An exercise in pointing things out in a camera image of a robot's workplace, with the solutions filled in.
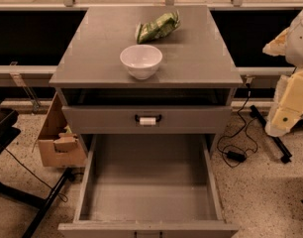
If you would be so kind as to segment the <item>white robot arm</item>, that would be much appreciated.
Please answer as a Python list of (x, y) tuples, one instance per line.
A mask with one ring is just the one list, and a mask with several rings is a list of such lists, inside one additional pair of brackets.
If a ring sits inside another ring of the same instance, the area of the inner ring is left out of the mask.
[(282, 75), (277, 81), (266, 120), (265, 132), (281, 137), (303, 118), (303, 9), (262, 51), (273, 57), (285, 56), (296, 67), (292, 75)]

